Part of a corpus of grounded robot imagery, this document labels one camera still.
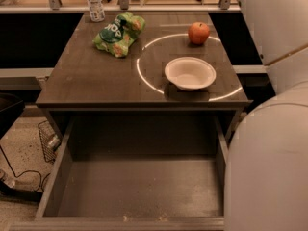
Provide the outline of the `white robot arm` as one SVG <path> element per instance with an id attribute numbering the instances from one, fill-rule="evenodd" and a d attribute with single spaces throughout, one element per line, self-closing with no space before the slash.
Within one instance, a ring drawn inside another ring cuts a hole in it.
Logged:
<path id="1" fill-rule="evenodd" d="M 273 98 L 237 127 L 224 231 L 308 231 L 308 0 L 238 0 Z"/>

